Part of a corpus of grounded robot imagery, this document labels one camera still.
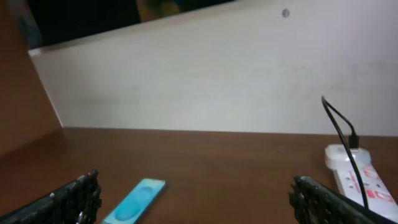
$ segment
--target black cable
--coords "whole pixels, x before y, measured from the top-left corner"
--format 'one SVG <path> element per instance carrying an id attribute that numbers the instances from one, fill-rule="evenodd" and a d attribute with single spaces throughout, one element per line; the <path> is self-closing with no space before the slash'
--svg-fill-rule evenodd
<path id="1" fill-rule="evenodd" d="M 359 136 L 356 135 L 355 128 L 354 128 L 353 124 L 351 124 L 351 122 L 348 121 L 348 119 L 346 117 L 344 117 L 338 110 L 336 110 L 336 108 L 334 106 L 332 106 L 329 102 L 327 102 L 326 100 L 325 100 L 325 102 L 328 105 L 328 107 L 331 110 L 333 110 L 340 118 L 342 118 L 348 124 L 349 128 L 351 128 L 351 135 L 348 138 L 348 147 L 350 149 L 359 148 Z"/>
<path id="2" fill-rule="evenodd" d="M 345 118 L 340 112 L 338 112 L 336 110 L 336 108 L 334 108 L 331 104 L 329 104 L 326 101 L 324 96 L 322 96 L 322 104 L 323 104 L 323 107 L 325 108 L 325 111 L 328 114 L 331 122 L 333 123 L 333 125 L 334 125 L 334 127 L 335 127 L 335 129 L 336 129 L 336 131 L 338 133 L 338 136 L 340 137 L 340 140 L 343 143 L 344 148 L 346 149 L 349 161 L 351 162 L 351 165 L 353 166 L 356 178 L 358 180 L 359 188 L 361 189 L 363 205 L 364 205 L 364 207 L 366 209 L 369 209 L 368 198 L 366 197 L 365 187 L 363 185 L 361 174 L 359 173 L 358 167 L 356 166 L 356 163 L 355 163 L 355 160 L 353 158 L 353 155 L 352 155 L 352 153 L 351 153 L 351 151 L 349 149 L 347 140 L 345 139 L 343 132 L 341 131 L 340 127 L 338 126 L 338 124 L 337 124 L 335 118 L 333 117 L 332 113 L 330 112 L 329 108 L 331 108 L 338 116 L 340 116 L 344 121 L 346 121 L 348 123 L 348 125 L 350 126 L 350 128 L 351 128 L 353 133 L 355 133 L 354 126 L 348 121 L 347 118 Z"/>

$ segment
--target white wall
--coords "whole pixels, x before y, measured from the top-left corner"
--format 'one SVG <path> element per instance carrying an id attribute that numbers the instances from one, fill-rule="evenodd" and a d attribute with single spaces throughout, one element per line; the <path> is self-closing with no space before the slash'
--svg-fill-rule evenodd
<path id="1" fill-rule="evenodd" d="M 398 136 L 396 9 L 241 1 L 31 53 L 64 126 L 335 134 L 325 95 Z"/>

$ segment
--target white power strip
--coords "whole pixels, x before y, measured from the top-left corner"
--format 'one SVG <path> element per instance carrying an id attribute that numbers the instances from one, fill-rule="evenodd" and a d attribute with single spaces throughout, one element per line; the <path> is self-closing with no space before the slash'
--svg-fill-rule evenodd
<path id="1" fill-rule="evenodd" d="M 373 168 L 370 153 L 361 148 L 351 150 L 351 152 L 364 183 L 369 209 L 398 222 L 398 205 Z M 344 146 L 329 145 L 325 149 L 325 162 L 329 169 L 333 170 L 340 193 L 363 205 L 361 189 Z"/>

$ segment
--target wooden desk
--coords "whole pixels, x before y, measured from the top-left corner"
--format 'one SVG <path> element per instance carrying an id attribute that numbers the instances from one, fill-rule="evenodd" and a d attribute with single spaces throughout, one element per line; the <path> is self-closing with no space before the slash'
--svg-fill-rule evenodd
<path id="1" fill-rule="evenodd" d="M 0 214 L 99 170 L 101 220 L 143 178 L 167 189 L 142 223 L 296 223 L 287 192 L 309 175 L 333 187 L 324 148 L 336 136 L 65 129 L 0 158 Z M 398 139 L 362 137 L 398 197 Z"/>

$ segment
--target blue usb flash drive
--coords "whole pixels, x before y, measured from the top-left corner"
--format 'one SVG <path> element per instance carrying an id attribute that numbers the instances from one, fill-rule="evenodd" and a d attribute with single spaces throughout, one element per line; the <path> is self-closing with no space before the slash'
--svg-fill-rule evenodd
<path id="1" fill-rule="evenodd" d="M 135 223 L 164 185 L 164 180 L 143 179 L 103 220 L 103 224 Z"/>

